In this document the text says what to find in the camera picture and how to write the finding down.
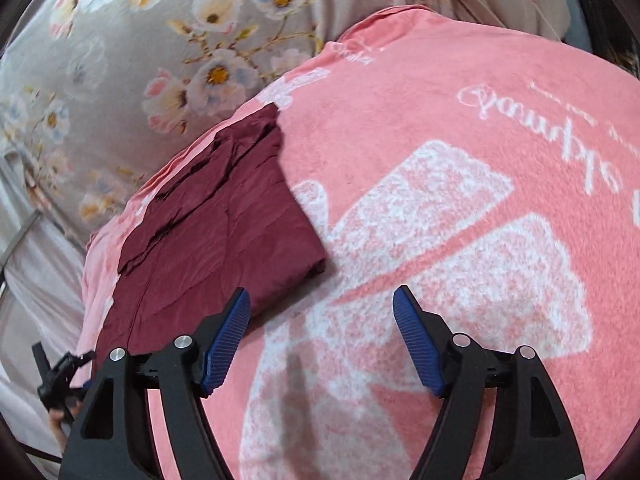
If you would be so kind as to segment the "person's left hand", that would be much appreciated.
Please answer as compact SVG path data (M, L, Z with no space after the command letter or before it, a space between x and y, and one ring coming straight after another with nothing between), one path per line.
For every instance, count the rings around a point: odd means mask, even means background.
M58 442L61 453L64 453L68 435L70 434L68 423L65 421L65 412L51 408L48 411L48 417L50 430L55 437L55 441Z

